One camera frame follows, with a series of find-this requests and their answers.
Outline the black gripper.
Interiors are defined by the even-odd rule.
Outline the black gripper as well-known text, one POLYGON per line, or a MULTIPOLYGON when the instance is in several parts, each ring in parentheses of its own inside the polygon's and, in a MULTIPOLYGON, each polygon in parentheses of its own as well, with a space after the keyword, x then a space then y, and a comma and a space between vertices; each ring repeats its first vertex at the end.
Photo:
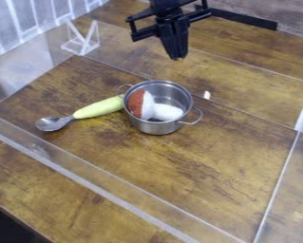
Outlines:
POLYGON ((190 24, 213 15, 207 0, 202 0, 201 9, 190 13, 183 13, 183 6, 195 1, 197 0, 150 0, 150 7, 126 18, 126 22, 131 27, 132 40, 136 42, 151 36, 159 37, 171 60, 176 60, 178 57, 185 58, 189 54, 190 24), (138 29, 136 21, 151 16, 155 17, 155 24, 138 29))

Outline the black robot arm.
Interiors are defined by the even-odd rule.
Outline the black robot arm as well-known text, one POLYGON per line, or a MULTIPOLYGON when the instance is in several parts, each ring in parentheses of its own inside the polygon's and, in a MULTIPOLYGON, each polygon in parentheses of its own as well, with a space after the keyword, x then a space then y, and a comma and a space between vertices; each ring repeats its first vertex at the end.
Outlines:
POLYGON ((202 0, 201 9, 183 13, 182 6, 195 1, 150 0, 150 7, 126 18, 131 27, 132 41, 136 42, 156 36, 162 41, 170 59, 185 59, 189 54, 190 24, 213 16, 207 0, 202 0), (138 29, 135 22, 150 16, 155 17, 155 24, 138 29))

